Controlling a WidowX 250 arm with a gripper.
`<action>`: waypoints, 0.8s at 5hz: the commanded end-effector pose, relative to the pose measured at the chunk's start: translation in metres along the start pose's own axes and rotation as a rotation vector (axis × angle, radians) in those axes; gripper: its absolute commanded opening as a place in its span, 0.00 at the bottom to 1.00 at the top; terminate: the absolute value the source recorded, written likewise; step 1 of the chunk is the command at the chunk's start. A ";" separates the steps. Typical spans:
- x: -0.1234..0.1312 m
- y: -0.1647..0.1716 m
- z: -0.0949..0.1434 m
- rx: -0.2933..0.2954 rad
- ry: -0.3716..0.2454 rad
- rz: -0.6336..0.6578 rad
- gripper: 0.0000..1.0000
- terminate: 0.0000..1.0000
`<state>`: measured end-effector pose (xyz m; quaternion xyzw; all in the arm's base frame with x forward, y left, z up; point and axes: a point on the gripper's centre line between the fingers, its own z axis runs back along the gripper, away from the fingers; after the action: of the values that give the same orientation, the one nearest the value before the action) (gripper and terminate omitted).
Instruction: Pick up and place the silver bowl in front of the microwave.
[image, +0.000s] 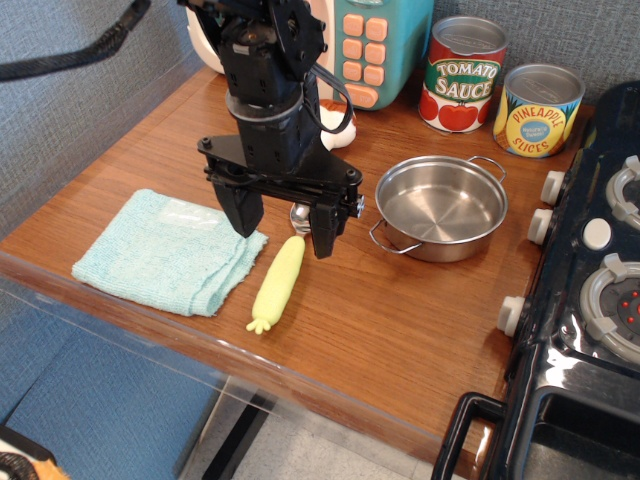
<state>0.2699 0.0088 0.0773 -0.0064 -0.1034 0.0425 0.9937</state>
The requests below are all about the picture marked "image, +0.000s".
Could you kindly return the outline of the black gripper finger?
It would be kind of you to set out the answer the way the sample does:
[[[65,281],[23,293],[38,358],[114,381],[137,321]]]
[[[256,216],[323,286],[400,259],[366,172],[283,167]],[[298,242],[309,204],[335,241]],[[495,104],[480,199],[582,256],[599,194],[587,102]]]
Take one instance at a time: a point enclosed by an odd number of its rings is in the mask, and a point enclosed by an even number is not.
[[[244,238],[251,236],[264,214],[262,195],[223,184],[215,184],[214,191],[233,229]]]
[[[333,254],[336,238],[344,233],[348,212],[340,203],[318,203],[310,211],[310,227],[314,253],[318,259]]]

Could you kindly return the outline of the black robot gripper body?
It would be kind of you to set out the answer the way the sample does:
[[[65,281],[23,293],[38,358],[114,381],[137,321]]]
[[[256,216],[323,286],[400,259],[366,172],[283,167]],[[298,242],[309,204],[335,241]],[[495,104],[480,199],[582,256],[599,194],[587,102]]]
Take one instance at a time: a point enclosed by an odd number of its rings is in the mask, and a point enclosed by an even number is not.
[[[340,203],[348,218],[364,208],[362,173],[332,150],[355,136],[354,112],[346,102],[321,100],[302,89],[286,101],[260,108],[228,94],[235,135],[206,136],[198,150],[215,184],[244,187],[265,196],[299,202]]]

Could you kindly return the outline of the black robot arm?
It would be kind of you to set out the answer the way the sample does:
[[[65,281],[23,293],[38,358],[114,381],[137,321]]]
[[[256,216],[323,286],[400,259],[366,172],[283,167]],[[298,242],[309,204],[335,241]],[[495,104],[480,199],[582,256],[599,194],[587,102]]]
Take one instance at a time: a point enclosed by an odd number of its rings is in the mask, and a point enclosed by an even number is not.
[[[346,221],[364,199],[361,172],[332,154],[321,135],[318,81],[345,86],[318,64],[324,23],[305,1],[187,1],[226,77],[226,106],[236,136],[204,137],[205,173],[234,230],[250,236],[263,197],[310,209],[315,255],[333,253]]]

